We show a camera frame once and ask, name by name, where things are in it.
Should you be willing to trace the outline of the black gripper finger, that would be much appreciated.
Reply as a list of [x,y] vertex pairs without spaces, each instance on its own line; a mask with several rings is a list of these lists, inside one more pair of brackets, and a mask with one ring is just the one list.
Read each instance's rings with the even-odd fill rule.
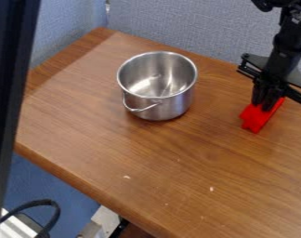
[[264,86],[261,89],[263,101],[261,101],[261,111],[268,112],[277,100],[284,96],[283,86]]
[[251,102],[253,105],[261,103],[267,94],[267,83],[263,82],[260,79],[253,80],[253,88],[252,88],[252,97]]

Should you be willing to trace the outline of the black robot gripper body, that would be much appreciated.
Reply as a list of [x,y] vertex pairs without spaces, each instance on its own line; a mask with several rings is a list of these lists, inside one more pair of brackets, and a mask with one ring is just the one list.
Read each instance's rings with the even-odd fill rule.
[[261,57],[244,53],[240,55],[237,71],[252,79],[260,79],[267,86],[283,86],[284,96],[301,104],[301,72],[292,65],[284,65],[283,59]]

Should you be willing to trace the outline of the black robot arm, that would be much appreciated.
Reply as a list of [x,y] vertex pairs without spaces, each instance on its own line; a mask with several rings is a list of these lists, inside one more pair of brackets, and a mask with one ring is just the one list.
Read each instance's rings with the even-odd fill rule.
[[253,82],[251,102],[268,112],[277,100],[287,97],[301,104],[301,0],[251,0],[256,8],[280,9],[279,31],[268,57],[244,53],[237,71]]

